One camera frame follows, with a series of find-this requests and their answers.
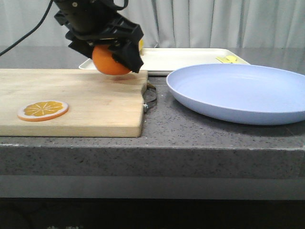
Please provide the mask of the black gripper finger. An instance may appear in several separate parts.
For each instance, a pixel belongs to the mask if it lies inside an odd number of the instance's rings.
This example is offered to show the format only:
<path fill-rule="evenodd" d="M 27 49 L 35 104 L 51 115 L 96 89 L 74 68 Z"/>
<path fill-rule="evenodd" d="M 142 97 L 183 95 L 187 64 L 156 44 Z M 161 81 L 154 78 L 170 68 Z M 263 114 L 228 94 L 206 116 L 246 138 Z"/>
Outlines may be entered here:
<path fill-rule="evenodd" d="M 130 40 L 115 40 L 108 48 L 116 62 L 121 63 L 134 73 L 138 73 L 143 66 L 139 52 L 139 41 L 133 43 Z"/>
<path fill-rule="evenodd" d="M 71 43 L 68 45 L 69 48 L 90 59 L 92 58 L 94 46 L 94 41 L 80 40 L 78 38 L 71 39 Z"/>

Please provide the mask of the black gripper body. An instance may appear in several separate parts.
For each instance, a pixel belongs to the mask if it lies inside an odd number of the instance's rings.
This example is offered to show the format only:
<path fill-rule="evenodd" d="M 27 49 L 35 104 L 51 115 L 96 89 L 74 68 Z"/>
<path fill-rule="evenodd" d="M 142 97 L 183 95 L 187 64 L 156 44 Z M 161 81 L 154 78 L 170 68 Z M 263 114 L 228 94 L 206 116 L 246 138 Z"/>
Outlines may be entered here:
<path fill-rule="evenodd" d="M 54 3 L 59 8 L 55 19 L 79 40 L 121 40 L 138 45 L 143 37 L 139 24 L 118 13 L 128 6 L 127 0 L 121 6 L 113 0 L 55 0 Z"/>

